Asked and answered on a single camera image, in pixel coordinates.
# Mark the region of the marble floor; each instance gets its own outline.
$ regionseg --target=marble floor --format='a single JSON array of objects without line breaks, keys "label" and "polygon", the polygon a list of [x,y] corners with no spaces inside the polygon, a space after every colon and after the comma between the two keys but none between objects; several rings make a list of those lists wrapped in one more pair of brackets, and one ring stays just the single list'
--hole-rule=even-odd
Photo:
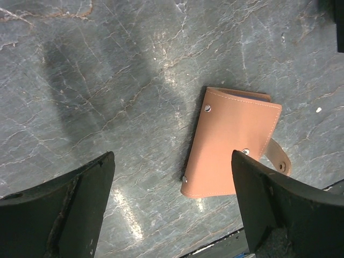
[{"label": "marble floor", "polygon": [[344,178],[344,54],[321,0],[0,0],[0,196],[114,151],[96,257],[180,257],[242,227],[187,199],[205,86],[283,105],[292,177]]}]

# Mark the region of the leather wallet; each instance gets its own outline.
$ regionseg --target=leather wallet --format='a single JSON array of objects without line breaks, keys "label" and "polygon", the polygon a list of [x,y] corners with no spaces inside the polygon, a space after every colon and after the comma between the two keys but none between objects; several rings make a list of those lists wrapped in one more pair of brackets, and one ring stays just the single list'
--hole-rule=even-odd
[{"label": "leather wallet", "polygon": [[235,194],[234,150],[290,174],[291,162],[271,135],[282,106],[266,94],[208,87],[204,96],[181,193],[190,198]]}]

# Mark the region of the metal snap button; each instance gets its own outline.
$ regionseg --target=metal snap button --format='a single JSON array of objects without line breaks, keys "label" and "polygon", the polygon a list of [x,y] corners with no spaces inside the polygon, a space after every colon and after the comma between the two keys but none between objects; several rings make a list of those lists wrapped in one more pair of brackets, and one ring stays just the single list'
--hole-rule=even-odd
[{"label": "metal snap button", "polygon": [[282,173],[284,173],[284,172],[285,172],[286,165],[285,165],[285,163],[284,163],[284,162],[281,162],[281,163],[279,164],[279,169],[281,170],[281,172],[282,172]]},{"label": "metal snap button", "polygon": [[206,105],[206,106],[204,107],[204,111],[205,111],[205,112],[210,112],[210,110],[211,110],[210,105]]},{"label": "metal snap button", "polygon": [[243,149],[241,152],[246,154],[246,155],[248,155],[249,154],[249,149]]}]

